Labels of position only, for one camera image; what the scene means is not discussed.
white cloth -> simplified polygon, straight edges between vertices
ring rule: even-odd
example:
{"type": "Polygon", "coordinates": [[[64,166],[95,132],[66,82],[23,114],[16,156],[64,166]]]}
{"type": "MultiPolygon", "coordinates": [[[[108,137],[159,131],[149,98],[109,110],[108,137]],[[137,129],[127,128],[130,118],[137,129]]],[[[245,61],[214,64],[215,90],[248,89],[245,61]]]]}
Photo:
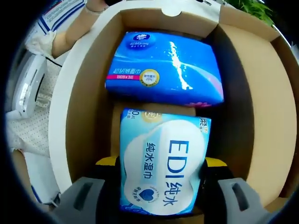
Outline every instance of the white cloth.
{"type": "MultiPolygon", "coordinates": [[[[26,48],[34,54],[53,58],[51,51],[55,35],[55,32],[50,32],[45,36],[34,37],[26,44],[26,48]]],[[[60,67],[47,61],[47,72],[41,84],[40,93],[52,96],[59,72],[60,67]]],[[[49,106],[46,108],[36,106],[32,117],[21,120],[8,120],[7,142],[10,149],[19,148],[24,152],[49,157],[49,111],[49,106]]]]}

pink stripe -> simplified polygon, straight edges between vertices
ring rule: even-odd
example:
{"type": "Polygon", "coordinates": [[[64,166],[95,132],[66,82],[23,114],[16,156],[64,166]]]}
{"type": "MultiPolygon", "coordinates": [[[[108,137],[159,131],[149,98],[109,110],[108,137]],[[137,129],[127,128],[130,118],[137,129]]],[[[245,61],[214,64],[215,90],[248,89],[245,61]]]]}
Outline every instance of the pink stripe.
{"type": "Polygon", "coordinates": [[[129,79],[129,80],[139,80],[139,75],[121,75],[121,74],[111,74],[107,76],[107,79],[129,79]]]}

yellow part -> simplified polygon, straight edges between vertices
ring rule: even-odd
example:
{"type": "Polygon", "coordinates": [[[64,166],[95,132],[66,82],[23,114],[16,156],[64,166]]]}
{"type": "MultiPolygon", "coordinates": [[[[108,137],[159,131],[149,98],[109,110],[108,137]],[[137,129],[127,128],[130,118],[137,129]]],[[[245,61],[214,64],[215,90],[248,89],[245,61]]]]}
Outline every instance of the yellow part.
{"type": "Polygon", "coordinates": [[[210,157],[206,157],[206,163],[208,167],[227,167],[225,162],[210,157]]]}
{"type": "Polygon", "coordinates": [[[95,165],[115,166],[116,158],[117,158],[117,156],[106,157],[106,158],[103,158],[103,159],[97,161],[97,163],[95,165]]]}

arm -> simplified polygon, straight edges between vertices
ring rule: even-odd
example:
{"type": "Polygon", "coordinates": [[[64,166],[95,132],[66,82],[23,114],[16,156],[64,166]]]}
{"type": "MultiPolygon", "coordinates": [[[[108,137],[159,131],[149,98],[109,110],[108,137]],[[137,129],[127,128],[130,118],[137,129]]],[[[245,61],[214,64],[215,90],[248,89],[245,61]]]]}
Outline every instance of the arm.
{"type": "MultiPolygon", "coordinates": [[[[101,12],[107,7],[107,4],[104,0],[88,0],[86,7],[90,11],[101,12]]],[[[69,28],[65,32],[58,33],[54,38],[52,45],[53,57],[57,58],[70,50],[78,39],[88,33],[98,17],[99,14],[91,13],[83,8],[69,28]]]]}

tissue pack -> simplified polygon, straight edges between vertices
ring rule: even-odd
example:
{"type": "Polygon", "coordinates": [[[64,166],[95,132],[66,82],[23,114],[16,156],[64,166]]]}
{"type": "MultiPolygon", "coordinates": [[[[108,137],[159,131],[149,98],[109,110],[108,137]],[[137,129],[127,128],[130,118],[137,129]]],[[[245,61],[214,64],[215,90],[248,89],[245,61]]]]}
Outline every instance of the tissue pack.
{"type": "Polygon", "coordinates": [[[210,127],[207,118],[125,109],[120,209],[161,216],[190,213],[210,127]]]}
{"type": "Polygon", "coordinates": [[[112,60],[106,89],[155,103],[204,107],[223,102],[211,46],[164,33],[127,32],[112,60]]]}

